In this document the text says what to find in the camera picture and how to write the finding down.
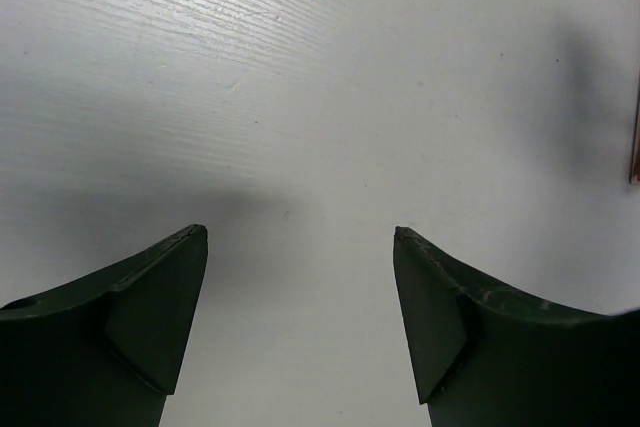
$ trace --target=table surface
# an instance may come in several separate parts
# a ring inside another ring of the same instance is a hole
[[[424,426],[396,225],[640,305],[638,0],[0,0],[0,302],[190,223],[163,426]]]

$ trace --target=white surface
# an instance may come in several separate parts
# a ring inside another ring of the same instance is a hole
[[[393,228],[640,305],[638,0],[0,0],[0,302],[191,222],[163,426],[423,426]]]

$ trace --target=green plastic object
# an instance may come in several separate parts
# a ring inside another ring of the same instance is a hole
[[[408,228],[396,230],[393,262],[433,427],[639,425],[640,311],[599,315],[535,297]]]
[[[0,309],[0,426],[158,427],[206,264],[193,225]]]

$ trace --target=white table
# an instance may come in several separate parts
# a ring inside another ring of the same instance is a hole
[[[418,427],[396,225],[640,305],[638,0],[0,0],[0,302],[192,222],[163,426]]]

